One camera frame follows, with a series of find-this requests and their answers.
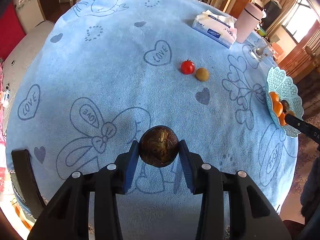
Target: pink thermos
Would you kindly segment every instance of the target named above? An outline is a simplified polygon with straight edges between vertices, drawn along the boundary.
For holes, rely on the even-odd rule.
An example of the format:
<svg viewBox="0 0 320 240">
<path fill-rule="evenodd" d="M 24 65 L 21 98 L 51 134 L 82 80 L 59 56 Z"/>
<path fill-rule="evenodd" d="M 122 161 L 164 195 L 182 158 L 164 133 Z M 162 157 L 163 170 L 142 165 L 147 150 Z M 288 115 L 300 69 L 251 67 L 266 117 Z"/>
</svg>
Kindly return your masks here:
<svg viewBox="0 0 320 240">
<path fill-rule="evenodd" d="M 235 28 L 237 29 L 236 41 L 242 43 L 262 19 L 262 11 L 253 3 L 247 3 L 238 17 Z"/>
</svg>

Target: red wall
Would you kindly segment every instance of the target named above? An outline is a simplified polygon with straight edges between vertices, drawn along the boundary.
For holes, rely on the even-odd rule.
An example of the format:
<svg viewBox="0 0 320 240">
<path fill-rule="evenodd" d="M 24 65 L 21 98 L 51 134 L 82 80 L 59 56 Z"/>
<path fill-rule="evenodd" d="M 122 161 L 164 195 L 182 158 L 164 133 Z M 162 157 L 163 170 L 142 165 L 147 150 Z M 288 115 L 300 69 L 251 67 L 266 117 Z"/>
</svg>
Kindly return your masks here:
<svg viewBox="0 0 320 240">
<path fill-rule="evenodd" d="M 0 17 L 0 57 L 5 60 L 25 35 L 11 3 Z"/>
</svg>

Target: cherry tomato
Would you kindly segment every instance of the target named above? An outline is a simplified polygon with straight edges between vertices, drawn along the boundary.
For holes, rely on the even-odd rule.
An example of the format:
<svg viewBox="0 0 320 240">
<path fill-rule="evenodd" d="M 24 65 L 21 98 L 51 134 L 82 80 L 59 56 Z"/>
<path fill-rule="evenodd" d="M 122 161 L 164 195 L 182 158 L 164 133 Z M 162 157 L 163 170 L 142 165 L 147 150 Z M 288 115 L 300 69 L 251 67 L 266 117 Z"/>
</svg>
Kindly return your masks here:
<svg viewBox="0 0 320 240">
<path fill-rule="evenodd" d="M 195 64 L 189 59 L 181 63 L 181 72 L 185 75 L 192 74 L 195 71 Z"/>
</svg>

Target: tissue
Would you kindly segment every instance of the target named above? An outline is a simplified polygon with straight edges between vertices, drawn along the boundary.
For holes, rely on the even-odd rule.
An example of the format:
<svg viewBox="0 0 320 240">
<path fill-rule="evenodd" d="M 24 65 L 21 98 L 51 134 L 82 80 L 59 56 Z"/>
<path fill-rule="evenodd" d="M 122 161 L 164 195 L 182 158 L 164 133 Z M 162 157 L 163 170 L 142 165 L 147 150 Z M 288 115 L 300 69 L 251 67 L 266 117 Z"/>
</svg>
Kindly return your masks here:
<svg viewBox="0 0 320 240">
<path fill-rule="evenodd" d="M 216 15 L 207 10 L 195 18 L 192 28 L 230 49 L 237 38 L 235 22 L 232 16 Z"/>
</svg>

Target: spoon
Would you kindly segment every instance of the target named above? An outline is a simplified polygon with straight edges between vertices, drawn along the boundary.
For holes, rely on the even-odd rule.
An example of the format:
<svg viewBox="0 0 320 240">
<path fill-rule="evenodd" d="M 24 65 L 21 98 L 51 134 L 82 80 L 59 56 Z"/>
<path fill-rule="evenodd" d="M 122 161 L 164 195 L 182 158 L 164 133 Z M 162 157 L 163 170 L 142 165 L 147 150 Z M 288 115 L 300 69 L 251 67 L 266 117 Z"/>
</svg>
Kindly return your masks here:
<svg viewBox="0 0 320 240">
<path fill-rule="evenodd" d="M 274 36 L 271 38 L 270 42 L 269 42 L 266 46 L 264 46 L 264 47 L 262 47 L 262 48 L 257 48 L 257 49 L 256 49 L 256 54 L 257 54 L 258 56 L 261 56 L 261 55 L 263 54 L 263 51 L 264 51 L 264 49 L 265 49 L 266 47 L 268 47 L 270 44 L 272 44 L 272 43 L 274 43 L 274 42 L 278 42 L 279 40 L 280 40 L 279 37 L 278 37 L 277 35 L 274 35 Z"/>
</svg>

